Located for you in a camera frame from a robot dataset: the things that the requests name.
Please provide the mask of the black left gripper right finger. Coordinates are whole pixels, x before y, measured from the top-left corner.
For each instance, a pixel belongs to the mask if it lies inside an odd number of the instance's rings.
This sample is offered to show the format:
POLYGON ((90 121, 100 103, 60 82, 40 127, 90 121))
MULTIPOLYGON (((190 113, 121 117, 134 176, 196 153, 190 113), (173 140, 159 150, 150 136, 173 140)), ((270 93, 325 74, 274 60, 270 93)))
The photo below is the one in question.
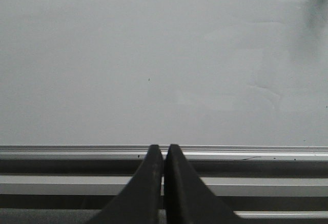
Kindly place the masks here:
POLYGON ((164 201, 167 223, 240 223, 199 178, 179 145, 171 144, 166 155, 164 201))

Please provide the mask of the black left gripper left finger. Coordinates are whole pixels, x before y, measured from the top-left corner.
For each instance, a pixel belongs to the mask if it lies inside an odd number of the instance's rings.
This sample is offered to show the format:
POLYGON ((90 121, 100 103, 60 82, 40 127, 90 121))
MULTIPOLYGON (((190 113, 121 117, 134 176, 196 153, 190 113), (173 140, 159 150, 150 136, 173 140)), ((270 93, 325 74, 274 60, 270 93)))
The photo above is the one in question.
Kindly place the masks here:
POLYGON ((128 184, 87 223, 158 223, 162 165, 159 146, 149 146, 128 184))

